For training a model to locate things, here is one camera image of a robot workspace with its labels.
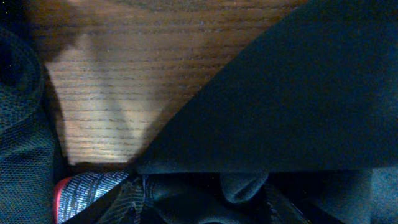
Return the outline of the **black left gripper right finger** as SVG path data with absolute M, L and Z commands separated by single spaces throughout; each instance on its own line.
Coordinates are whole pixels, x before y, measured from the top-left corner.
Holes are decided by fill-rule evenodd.
M 304 214 L 280 190 L 271 184 L 264 185 L 265 204 L 271 224 L 311 224 Z

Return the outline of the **dark navy leggings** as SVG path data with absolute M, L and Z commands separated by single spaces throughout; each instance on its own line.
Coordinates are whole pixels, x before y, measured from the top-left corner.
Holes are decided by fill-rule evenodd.
M 142 179 L 140 223 L 397 219 L 397 2 L 310 1 L 261 34 L 124 171 L 65 177 L 25 1 L 1 3 L 1 222 L 66 223 Z

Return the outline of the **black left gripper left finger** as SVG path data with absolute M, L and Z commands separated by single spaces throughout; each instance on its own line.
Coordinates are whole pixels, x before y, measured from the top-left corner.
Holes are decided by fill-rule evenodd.
M 145 192 L 142 179 L 125 179 L 67 224 L 139 224 Z

